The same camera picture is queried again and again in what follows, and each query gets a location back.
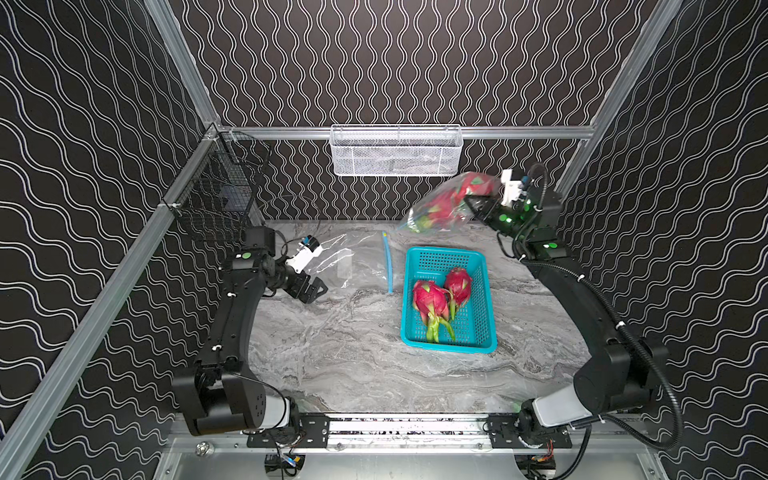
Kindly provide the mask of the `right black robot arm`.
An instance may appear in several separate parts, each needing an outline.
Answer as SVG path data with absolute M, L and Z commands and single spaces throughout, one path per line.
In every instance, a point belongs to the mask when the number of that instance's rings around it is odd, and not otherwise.
M 518 260 L 564 308 L 590 354 L 571 385 L 525 402 L 520 429 L 533 436 L 588 420 L 606 420 L 618 410 L 649 404 L 664 392 L 679 403 L 665 375 L 667 349 L 632 334 L 609 299 L 586 277 L 556 232 L 556 195 L 534 191 L 505 206 L 491 195 L 465 198 L 475 219 L 497 234 L 502 252 Z

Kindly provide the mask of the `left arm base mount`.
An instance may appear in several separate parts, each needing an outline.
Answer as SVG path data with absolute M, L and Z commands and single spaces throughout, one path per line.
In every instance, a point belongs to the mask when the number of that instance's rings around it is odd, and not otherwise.
M 280 428 L 264 430 L 248 436 L 248 448 L 290 450 L 324 449 L 328 445 L 330 418 L 323 414 L 293 415 L 289 423 Z

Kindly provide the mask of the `dragon fruit bag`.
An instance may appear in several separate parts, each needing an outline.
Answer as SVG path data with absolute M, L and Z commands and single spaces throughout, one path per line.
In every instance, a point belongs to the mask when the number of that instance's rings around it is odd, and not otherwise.
M 411 228 L 419 233 L 450 230 L 464 219 L 463 199 L 457 200 L 452 192 L 439 193 L 421 201 L 413 212 Z
M 413 307 L 419 312 L 426 328 L 426 340 L 439 343 L 440 327 L 443 326 L 452 341 L 456 334 L 450 318 L 448 292 L 432 280 L 418 280 L 412 290 Z
M 455 267 L 446 275 L 443 288 L 448 292 L 450 318 L 454 320 L 458 310 L 471 297 L 472 278 L 465 268 Z
M 497 177 L 483 173 L 466 172 L 457 176 L 455 180 L 458 185 L 453 196 L 457 200 L 462 200 L 466 196 L 494 195 L 500 188 L 500 181 Z

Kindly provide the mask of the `zip-top bag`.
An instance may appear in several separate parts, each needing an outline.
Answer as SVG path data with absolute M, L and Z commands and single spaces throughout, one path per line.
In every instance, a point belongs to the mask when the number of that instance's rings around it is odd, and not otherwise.
M 332 289 L 394 291 L 389 234 L 382 230 L 353 230 L 320 243 L 321 252 L 304 269 Z
M 418 234 L 452 231 L 473 218 L 464 199 L 494 196 L 501 188 L 498 177 L 478 172 L 457 175 L 436 187 L 414 204 L 397 229 Z

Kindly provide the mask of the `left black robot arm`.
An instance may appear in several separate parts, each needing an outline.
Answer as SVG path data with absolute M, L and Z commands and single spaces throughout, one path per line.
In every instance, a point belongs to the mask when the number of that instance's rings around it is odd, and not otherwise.
M 174 374 L 179 412 L 194 436 L 299 432 L 295 402 L 258 379 L 248 363 L 257 309 L 268 292 L 282 290 L 311 304 L 328 291 L 321 279 L 304 271 L 323 252 L 321 242 L 312 235 L 302 237 L 290 256 L 276 248 L 279 235 L 265 226 L 245 230 L 243 247 L 220 267 L 222 298 L 205 343 L 191 364 Z

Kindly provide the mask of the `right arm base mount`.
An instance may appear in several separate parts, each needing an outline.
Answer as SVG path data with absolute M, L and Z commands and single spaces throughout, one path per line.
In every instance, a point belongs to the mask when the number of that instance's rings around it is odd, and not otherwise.
M 494 449 L 570 449 L 564 428 L 543 427 L 527 413 L 492 414 L 482 425 Z

